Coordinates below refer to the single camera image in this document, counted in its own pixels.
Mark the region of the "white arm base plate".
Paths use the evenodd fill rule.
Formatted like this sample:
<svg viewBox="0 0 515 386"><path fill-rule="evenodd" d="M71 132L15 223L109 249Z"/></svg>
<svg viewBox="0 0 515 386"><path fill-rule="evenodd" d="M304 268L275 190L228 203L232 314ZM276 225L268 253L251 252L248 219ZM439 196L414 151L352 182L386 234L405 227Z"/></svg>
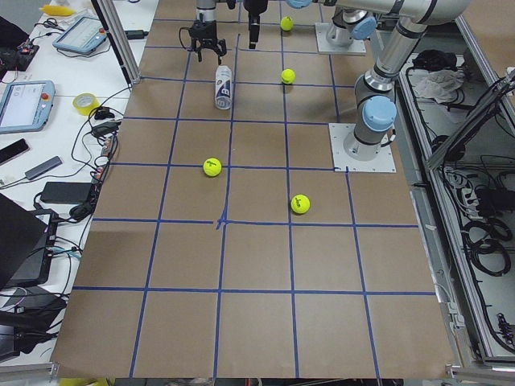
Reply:
<svg viewBox="0 0 515 386"><path fill-rule="evenodd" d="M327 55L366 55L365 42L354 39L347 29L333 23L316 23L318 52Z"/></svg>
<svg viewBox="0 0 515 386"><path fill-rule="evenodd" d="M365 145L355 139L353 123L329 123L333 169L336 172L395 173L396 166L388 136L381 142Z"/></svg>

